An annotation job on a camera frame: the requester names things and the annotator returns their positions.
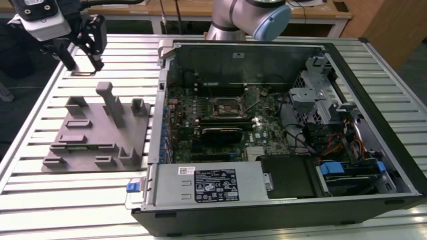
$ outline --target blue latch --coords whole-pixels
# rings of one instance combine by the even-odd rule
[[[383,174],[387,171],[384,163],[381,161],[377,161],[376,166],[377,166],[379,172]]]
[[[139,182],[129,182],[125,186],[127,193],[139,193],[140,190],[140,183]]]
[[[327,174],[343,174],[344,168],[340,162],[325,162],[320,165],[320,171],[323,175]]]

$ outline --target aluminum table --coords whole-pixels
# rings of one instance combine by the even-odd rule
[[[64,108],[68,96],[84,96],[88,103],[101,103],[96,85],[99,81],[109,81],[115,86],[112,93],[120,96],[123,103],[129,103],[133,97],[143,97],[153,104],[160,70],[159,40],[201,38],[199,35],[111,34],[103,54],[105,66],[96,76],[72,76],[59,64],[0,163],[0,238],[161,239],[149,236],[125,208],[127,183],[129,179],[143,177],[144,171],[44,174],[41,162],[68,112]],[[372,46],[355,38],[283,37],[277,41],[335,44],[410,154],[427,173],[427,108]],[[84,53],[73,47],[69,50],[80,63]],[[337,83],[348,99],[348,90],[341,82]],[[184,239],[427,239],[426,223],[427,205],[423,204],[388,212],[360,224],[187,236]]]

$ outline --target motherboard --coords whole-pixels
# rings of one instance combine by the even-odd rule
[[[197,88],[168,88],[172,163],[255,161],[259,155],[289,154],[277,117],[280,94],[255,85],[235,96],[219,92],[213,87],[204,87],[204,94]]]

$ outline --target open computer tower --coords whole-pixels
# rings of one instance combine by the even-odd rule
[[[331,43],[163,42],[143,200],[153,236],[347,225],[427,179]]]

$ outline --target power supply label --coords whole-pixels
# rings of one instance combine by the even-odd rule
[[[193,171],[193,191],[199,204],[239,201],[236,170]]]

